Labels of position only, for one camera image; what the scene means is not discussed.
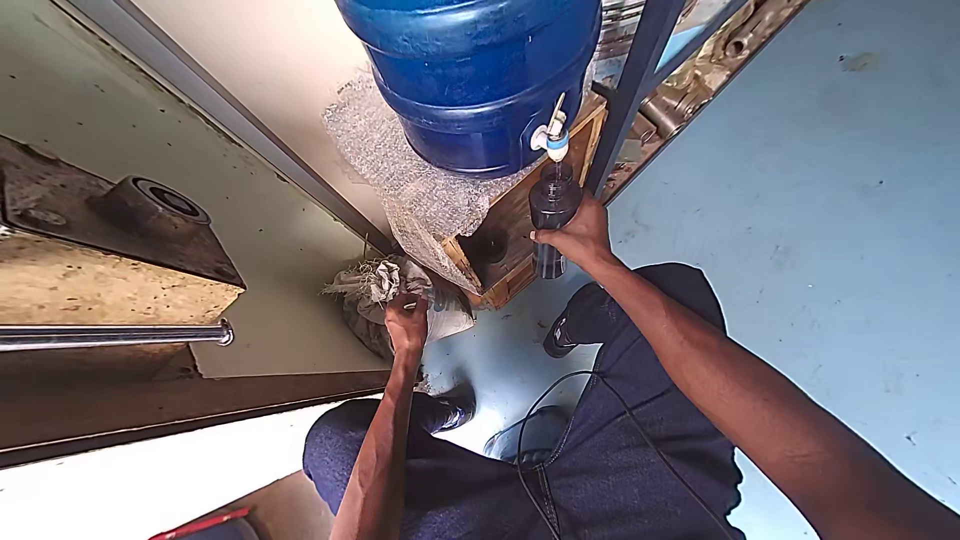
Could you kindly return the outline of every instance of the man's left hand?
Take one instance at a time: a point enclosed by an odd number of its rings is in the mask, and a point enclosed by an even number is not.
[[[416,304],[413,309],[405,306]],[[394,351],[409,352],[423,349],[426,343],[426,300],[420,295],[404,293],[396,295],[387,304],[384,317]]]

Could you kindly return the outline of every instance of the blue jeans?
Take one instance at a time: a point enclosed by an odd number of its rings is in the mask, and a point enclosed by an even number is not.
[[[679,263],[639,275],[724,330],[703,273]],[[594,370],[620,392],[671,464],[720,516],[740,502],[733,445],[673,384],[647,340],[599,285],[566,308],[575,343],[603,343]],[[377,400],[329,410],[307,435],[303,470],[336,513]],[[549,539],[516,468],[432,436],[447,411],[423,394],[411,406],[401,538]],[[553,454],[525,473],[564,538],[724,539],[636,432],[609,389],[592,380]],[[732,529],[735,536],[741,533]]]

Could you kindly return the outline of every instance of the white plastic tap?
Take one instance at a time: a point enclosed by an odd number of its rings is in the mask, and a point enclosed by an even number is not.
[[[546,155],[553,161],[562,161],[570,147],[570,134],[564,127],[566,113],[560,110],[565,96],[566,92],[560,94],[557,105],[553,108],[553,114],[550,116],[550,122],[537,126],[534,134],[530,136],[530,148],[546,150]]]

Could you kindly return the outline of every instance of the black wire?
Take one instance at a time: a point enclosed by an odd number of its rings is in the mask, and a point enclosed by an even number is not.
[[[520,449],[521,449],[520,445],[523,442],[523,429],[526,427],[527,420],[530,419],[530,416],[533,414],[534,409],[537,408],[537,405],[539,405],[540,402],[543,401],[543,399],[546,398],[547,395],[549,395],[550,392],[553,391],[553,389],[556,388],[558,384],[560,384],[564,380],[567,380],[571,377],[575,377],[577,375],[590,375],[592,377],[596,377],[601,382],[603,382],[604,385],[607,386],[607,388],[610,389],[610,391],[613,393],[616,399],[620,402],[620,404],[623,405],[623,410],[634,422],[634,426],[636,427],[636,430],[640,433],[640,437],[642,437],[643,441],[647,443],[647,445],[650,446],[650,448],[653,449],[654,453],[657,454],[657,457],[660,458],[660,461],[663,463],[663,465],[666,466],[667,470],[670,471],[670,473],[673,475],[675,479],[680,481],[680,484],[682,484],[684,488],[686,488],[686,492],[690,494],[690,497],[693,497],[693,499],[704,509],[704,511],[710,516],[710,518],[713,519],[713,522],[724,533],[724,536],[726,536],[729,540],[736,540],[728,530],[727,526],[724,525],[724,522],[720,518],[720,516],[718,516],[716,512],[714,512],[713,509],[709,507],[707,502],[704,501],[703,498],[701,498],[700,495],[698,495],[697,492],[693,490],[693,487],[691,487],[690,484],[686,483],[686,480],[684,480],[684,478],[680,476],[680,473],[678,473],[677,470],[673,468],[673,465],[671,465],[670,462],[667,460],[666,455],[660,451],[660,448],[658,448],[656,444],[654,444],[653,439],[650,438],[650,435],[648,435],[646,430],[644,430],[643,427],[640,425],[640,422],[634,416],[634,412],[630,409],[630,406],[627,405],[627,401],[623,399],[623,396],[621,396],[620,393],[617,392],[616,389],[613,388],[613,386],[609,382],[607,382],[607,379],[603,375],[601,375],[599,372],[590,371],[590,370],[581,370],[581,371],[574,371],[574,372],[568,373],[563,377],[560,377],[559,379],[557,379],[553,384],[551,384],[550,387],[547,388],[546,391],[543,392],[543,394],[541,394],[539,398],[537,398],[534,404],[530,406],[530,410],[527,411],[527,414],[523,417],[523,420],[520,421],[520,433],[517,435],[517,438],[516,438],[516,473],[520,477],[520,484],[523,485],[523,490],[527,492],[527,497],[530,498],[530,501],[534,504],[534,507],[537,509],[537,512],[540,514],[541,518],[543,518],[543,522],[546,523],[547,528],[550,529],[550,534],[553,536],[554,540],[561,540],[560,531],[553,526],[553,523],[547,517],[546,512],[543,510],[543,508],[540,507],[540,503],[537,502],[537,498],[534,497],[533,492],[530,491],[530,487],[527,485],[526,479],[523,477],[524,471],[523,471],[522,464],[520,463]]]

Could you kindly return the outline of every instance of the hand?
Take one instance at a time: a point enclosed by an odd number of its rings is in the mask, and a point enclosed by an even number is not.
[[[404,306],[416,303],[413,309]],[[403,293],[387,304],[384,316],[395,353],[421,351],[426,343],[426,300],[420,295]]]
[[[610,249],[607,209],[586,193],[577,213],[566,225],[553,231],[533,231],[530,238],[557,248],[588,273],[599,263],[617,261]]]

